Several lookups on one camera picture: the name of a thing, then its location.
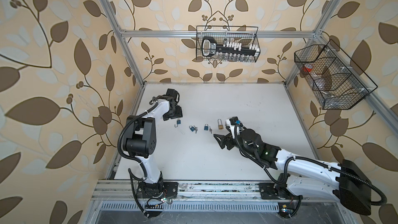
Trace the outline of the large brass padlock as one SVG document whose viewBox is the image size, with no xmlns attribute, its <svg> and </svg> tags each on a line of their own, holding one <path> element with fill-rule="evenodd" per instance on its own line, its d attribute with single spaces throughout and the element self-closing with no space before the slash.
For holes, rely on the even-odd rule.
<svg viewBox="0 0 398 224">
<path fill-rule="evenodd" d="M 219 130 L 223 130 L 223 129 L 224 129 L 224 126 L 223 126 L 222 120 L 221 120 L 221 119 L 218 119 L 217 122 L 218 122 L 218 129 L 219 129 Z"/>
</svg>

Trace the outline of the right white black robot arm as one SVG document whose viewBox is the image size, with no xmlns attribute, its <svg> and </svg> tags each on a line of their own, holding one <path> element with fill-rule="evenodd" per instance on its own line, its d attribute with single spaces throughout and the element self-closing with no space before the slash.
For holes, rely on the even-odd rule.
<svg viewBox="0 0 398 224">
<path fill-rule="evenodd" d="M 257 132 L 241 122 L 227 130 L 226 135 L 213 135 L 220 148 L 237 148 L 259 166 L 274 183 L 273 194 L 280 198 L 333 200 L 364 216 L 371 214 L 372 206 L 387 203 L 387 196 L 350 160 L 336 163 L 299 156 L 264 143 Z"/>
</svg>

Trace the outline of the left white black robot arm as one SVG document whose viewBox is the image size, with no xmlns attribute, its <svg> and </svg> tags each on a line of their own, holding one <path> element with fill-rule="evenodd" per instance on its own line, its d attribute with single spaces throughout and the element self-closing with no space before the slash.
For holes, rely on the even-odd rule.
<svg viewBox="0 0 398 224">
<path fill-rule="evenodd" d="M 140 115 L 128 116 L 117 143 L 119 155 L 135 161 L 142 169 L 143 176 L 137 177 L 128 169 L 134 201 L 147 218 L 160 214 L 157 209 L 164 203 L 171 204 L 178 194 L 178 182 L 165 182 L 152 155 L 157 145 L 156 121 L 179 119 L 182 109 L 178 105 L 179 93 L 167 89 L 166 94 L 153 97 L 151 108 Z"/>
</svg>

